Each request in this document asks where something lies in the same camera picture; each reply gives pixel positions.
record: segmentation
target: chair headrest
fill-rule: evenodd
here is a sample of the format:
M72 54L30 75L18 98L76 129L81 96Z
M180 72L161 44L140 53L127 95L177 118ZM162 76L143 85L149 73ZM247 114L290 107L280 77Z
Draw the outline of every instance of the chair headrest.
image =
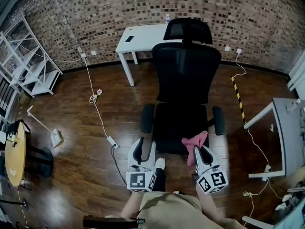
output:
M213 44L210 28L207 23L190 18L170 21L163 40L183 40L183 42L203 42Z

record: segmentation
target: white floor lamp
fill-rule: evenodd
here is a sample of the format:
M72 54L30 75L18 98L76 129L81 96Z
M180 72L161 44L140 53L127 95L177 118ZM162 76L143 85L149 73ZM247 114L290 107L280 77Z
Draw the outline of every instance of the white floor lamp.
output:
M62 141L62 138L61 138L61 135L59 134L59 131L57 129L54 129L53 131L51 131L48 127L46 127L43 123L41 123L35 116L33 116L33 114L30 112L32 107L33 106L31 106L27 110L28 115L32 116L39 124L41 124L49 132L51 132L51 141L52 141L53 147L56 147Z

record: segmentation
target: grey table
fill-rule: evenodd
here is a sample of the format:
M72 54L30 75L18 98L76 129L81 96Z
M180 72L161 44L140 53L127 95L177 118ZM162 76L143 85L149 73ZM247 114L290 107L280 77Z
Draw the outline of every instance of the grey table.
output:
M244 129L249 128L273 110L282 151L282 170L249 174L249 177L288 176L304 165L303 138L300 135L299 120L305 119L305 115L303 117L300 116L300 109L305 107L305 101L301 101L294 110L287 112L286 107L291 106L293 101L295 99L273 98L265 109L244 125Z

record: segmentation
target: white cable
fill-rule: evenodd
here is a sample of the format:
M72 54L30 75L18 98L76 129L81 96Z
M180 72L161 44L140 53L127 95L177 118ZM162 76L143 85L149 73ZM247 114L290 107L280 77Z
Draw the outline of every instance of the white cable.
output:
M279 196L277 195L277 193L273 190L273 188L272 188L271 185L270 185L270 182L269 182L269 187L271 188L271 190L274 192L274 194L275 194L279 199L283 199L283 198L279 197Z
M254 142L253 140L253 136L251 135L250 131L249 131L249 128L247 128L248 130L248 133L250 134L251 138L252 138L252 142L255 146L257 146L259 148L259 150L262 152L262 154L264 155L265 159L267 160L267 164L269 165L269 160L267 159L266 155L264 154L264 152L261 150L261 148Z
M238 66L240 66L240 67L242 67L240 64L238 64L238 62L237 62L237 58L238 58L238 56L239 56L239 54L237 55L237 57L236 57L236 64L238 65ZM233 76L233 78L234 77L236 77L236 76L242 76L242 75L244 75L244 74L247 74L247 71L242 67L242 69L244 70L244 73L242 73L242 74L236 74L235 76Z
M29 50L29 49L27 49L27 48L25 48L24 46L22 46L21 44L19 45L20 47L22 47L22 48L24 48L25 50L27 50L27 51L31 51L31 50ZM81 58L79 58L79 59L77 59L77 60L73 60L73 61L65 61L65 60L55 60L55 59L52 59L53 61L57 61L57 62L77 62L77 61L79 61L79 60L81 60Z
M95 102L96 102L96 100L97 100L97 96L99 96L99 95L102 94L102 90L99 89L99 90L97 90L97 94L94 94L94 90L93 90L93 87L92 87L92 82L91 82L91 78L90 78L90 74L89 74L89 70L88 70L88 66L87 66L87 60L86 60L86 58L84 58L84 60L85 60L85 64L86 64L86 68L87 68L87 72L88 72L88 76L89 76L89 81L90 81L90 85L91 85L91 89L92 89L92 93L93 93L93 95L92 95L92 96L90 97L90 99L89 99L89 102L90 102L91 104L94 104L94 105L95 105L96 110L97 110L97 113L99 114L100 120L101 120L101 122L102 122L102 126L103 126L103 129L104 129L105 136L108 137L108 135L107 135L107 133L106 133L106 130L105 130L105 127L104 127L104 122L103 122L103 120L102 120L102 118L101 118L101 115L100 115L100 112L99 112L99 109L97 108L97 106L96 106L96 104L95 104Z
M251 210L251 213L250 213L250 218L251 218L251 216L252 216L252 213L253 213L253 210L254 210L254 203L253 203L253 198L252 198L252 196L253 195L260 195L261 193L262 193L262 191L266 188L266 186L268 185L268 183L269 183L269 179L267 180L267 183L266 183L266 185L264 186L264 188L259 192L259 193L249 193L249 192L243 192L243 196L245 196L245 197L250 197L251 198L251 203L252 203L252 210Z

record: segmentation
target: chair armrest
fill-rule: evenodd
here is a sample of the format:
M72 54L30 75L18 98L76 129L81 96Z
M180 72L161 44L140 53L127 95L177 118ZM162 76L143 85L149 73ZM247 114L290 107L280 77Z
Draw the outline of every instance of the chair armrest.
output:
M208 121L208 126L215 125L216 135L223 135L225 133L225 120L221 107L213 107L213 119Z
M140 127L143 132L150 133L153 125L154 104L146 104L143 107Z

